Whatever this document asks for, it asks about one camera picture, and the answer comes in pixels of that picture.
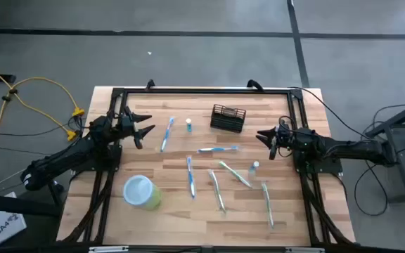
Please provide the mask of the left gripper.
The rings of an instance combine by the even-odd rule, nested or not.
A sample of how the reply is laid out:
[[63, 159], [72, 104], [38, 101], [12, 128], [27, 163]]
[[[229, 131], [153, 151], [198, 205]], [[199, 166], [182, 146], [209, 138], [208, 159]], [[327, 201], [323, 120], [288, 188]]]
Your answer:
[[150, 125], [142, 129], [136, 128], [136, 123], [150, 119], [151, 115], [138, 115], [130, 110], [128, 106], [124, 108], [124, 114], [120, 117], [121, 122], [115, 125], [119, 131], [119, 138], [132, 136], [137, 149], [142, 149], [141, 140], [155, 128], [155, 125]]

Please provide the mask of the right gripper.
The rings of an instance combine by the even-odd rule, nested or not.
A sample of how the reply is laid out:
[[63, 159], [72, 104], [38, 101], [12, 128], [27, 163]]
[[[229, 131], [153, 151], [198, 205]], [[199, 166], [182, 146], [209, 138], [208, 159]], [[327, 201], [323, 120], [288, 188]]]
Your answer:
[[261, 141], [267, 148], [270, 148], [269, 159], [274, 160], [284, 147], [291, 150], [292, 131], [284, 120], [279, 121], [279, 125], [269, 130], [259, 130], [255, 137]]

